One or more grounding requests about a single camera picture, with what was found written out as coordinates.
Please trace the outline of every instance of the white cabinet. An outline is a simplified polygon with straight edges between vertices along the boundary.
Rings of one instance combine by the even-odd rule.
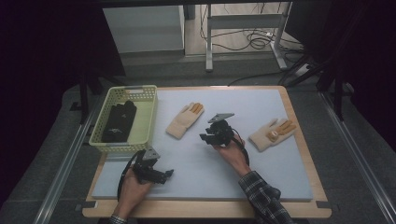
[[[183,6],[103,11],[119,53],[184,49]]]

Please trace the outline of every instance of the yellow plastic basket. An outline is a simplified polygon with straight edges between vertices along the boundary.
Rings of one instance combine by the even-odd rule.
[[[137,107],[134,125],[125,143],[103,143],[102,134],[111,106],[134,102]],[[157,87],[153,85],[113,87],[108,90],[98,120],[93,128],[90,145],[102,152],[136,152],[151,146],[157,112]]]

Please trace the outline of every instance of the person's left hand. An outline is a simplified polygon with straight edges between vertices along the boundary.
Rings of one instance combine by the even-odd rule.
[[[128,219],[132,210],[143,201],[153,183],[148,182],[140,184],[132,171],[132,167],[125,174],[122,189],[120,193],[119,203],[114,210],[117,217]]]

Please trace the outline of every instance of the white board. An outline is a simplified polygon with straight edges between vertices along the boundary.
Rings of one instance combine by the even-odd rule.
[[[235,113],[227,120],[246,140],[250,167],[269,184],[281,190],[281,199],[309,201],[312,189],[297,148],[294,136],[275,147],[259,152],[248,141],[248,136],[273,118],[287,118],[278,90],[193,90],[158,91],[158,110],[153,135],[153,148],[161,155],[154,169],[164,172],[174,169],[164,185],[154,185],[148,198],[177,200],[237,200],[245,199],[237,181],[238,175],[219,153],[202,141],[208,120],[217,113]],[[165,132],[184,105],[199,102],[205,112],[177,140]],[[120,174],[132,157],[114,160],[109,155],[100,174],[92,197],[116,198]]]

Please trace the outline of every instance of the black cable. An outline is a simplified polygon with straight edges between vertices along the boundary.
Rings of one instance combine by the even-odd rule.
[[[279,2],[279,5],[277,6],[277,12],[276,13],[279,13],[279,10],[280,10],[280,5],[282,4],[282,2]]]
[[[289,49],[289,48],[284,47],[281,44],[279,44],[279,48],[282,49],[283,51],[287,51],[287,52],[308,53],[308,51],[306,49]]]
[[[241,135],[239,135],[239,133],[235,129],[233,129],[233,130],[238,134],[239,139],[242,140]],[[239,142],[238,140],[236,140],[236,138],[234,138],[234,137],[232,137],[231,140],[233,140],[239,146],[239,148],[241,149],[242,153],[245,156],[245,160],[247,162],[247,165],[249,165],[250,164],[250,159],[248,158],[248,152],[245,149],[244,145],[241,142]]]
[[[288,70],[288,73],[285,74],[285,76],[283,76],[278,82],[277,85],[278,86],[283,86],[283,84],[285,83],[285,80],[288,79],[288,77],[290,77],[293,73],[291,73],[291,70],[294,70],[296,67],[300,66],[303,63],[303,58],[305,58],[305,54],[299,58],[299,60]]]
[[[290,42],[290,43],[293,43],[293,44],[300,44],[300,45],[302,45],[302,43],[299,42],[299,41],[292,41],[292,40],[287,40],[287,39],[284,39],[284,38],[280,38],[280,40],[285,41],[285,42]]]
[[[225,7],[225,4],[224,4],[224,10],[228,13],[228,14],[230,14],[230,12],[227,10],[227,8]]]
[[[120,199],[120,194],[121,194],[121,189],[122,189],[123,180],[124,180],[124,177],[125,177],[126,173],[127,173],[128,170],[131,168],[132,161],[134,160],[134,158],[136,158],[137,154],[139,154],[139,153],[144,153],[144,152],[145,152],[144,150],[137,151],[137,152],[132,156],[132,158],[128,161],[128,163],[126,164],[124,170],[122,171],[122,174],[121,174],[121,177],[120,177],[120,182],[119,182],[119,187],[118,187],[118,189],[117,189],[117,200]]]
[[[265,8],[265,3],[262,3],[262,10],[260,10],[260,14],[264,12],[264,8]]]
[[[288,55],[289,54],[303,54],[303,56],[305,55],[305,52],[286,52],[285,53],[285,59],[287,60],[287,61],[289,61],[289,62],[291,62],[291,63],[297,63],[299,60],[297,60],[297,61],[293,61],[293,60],[291,60],[290,58],[288,58]]]
[[[263,12],[264,7],[265,7],[265,4],[262,5],[262,8],[261,8],[261,12],[260,12],[260,13]],[[207,38],[206,38],[205,32],[204,32],[204,20],[205,20],[206,11],[207,11],[207,6],[206,6],[206,8],[205,8],[204,15],[203,15],[202,5],[201,5],[201,6],[200,6],[200,14],[201,14],[200,36],[201,36],[201,38],[204,39],[205,41],[207,41]],[[249,35],[247,35],[247,41],[248,41],[247,45],[244,46],[244,47],[242,47],[242,48],[240,48],[240,49],[231,49],[231,48],[225,47],[225,46],[223,46],[223,45],[220,45],[220,44],[213,44],[213,43],[212,43],[212,46],[218,46],[218,47],[221,47],[221,48],[224,48],[224,49],[238,51],[238,50],[246,49],[246,48],[248,48],[249,46],[253,47],[254,49],[263,49],[263,48],[265,48],[266,45],[268,45],[268,44],[271,42],[271,39],[268,38],[268,36],[266,36],[266,35],[261,35],[262,37],[258,37],[258,38],[252,38],[254,35],[260,35],[260,34],[257,34],[256,32],[263,32],[263,31],[257,30],[257,29],[254,29],[254,30],[245,30],[245,29],[244,29],[244,30],[240,30],[240,31],[228,32],[228,33],[219,34],[219,35],[212,35],[211,37],[213,38],[213,37],[217,37],[217,36],[221,36],[221,35],[237,34],[237,33],[245,32],[245,31],[252,31],[252,33],[249,34]]]
[[[283,74],[285,72],[288,72],[289,70],[286,71],[282,71],[282,72],[275,72],[275,73],[266,73],[266,74],[258,74],[258,75],[254,75],[254,76],[249,76],[249,77],[240,77],[232,82],[230,82],[227,86],[231,86],[233,85],[235,82],[240,81],[240,80],[244,80],[244,79],[248,79],[248,78],[253,78],[253,77],[262,77],[262,76],[268,76],[268,75],[277,75],[277,74]]]
[[[256,6],[255,6],[253,9],[251,9],[251,12],[250,12],[250,14],[252,14],[252,13],[253,13],[253,11],[254,11],[254,9],[255,9],[255,8],[258,8],[258,6],[259,6],[259,3],[256,3]]]

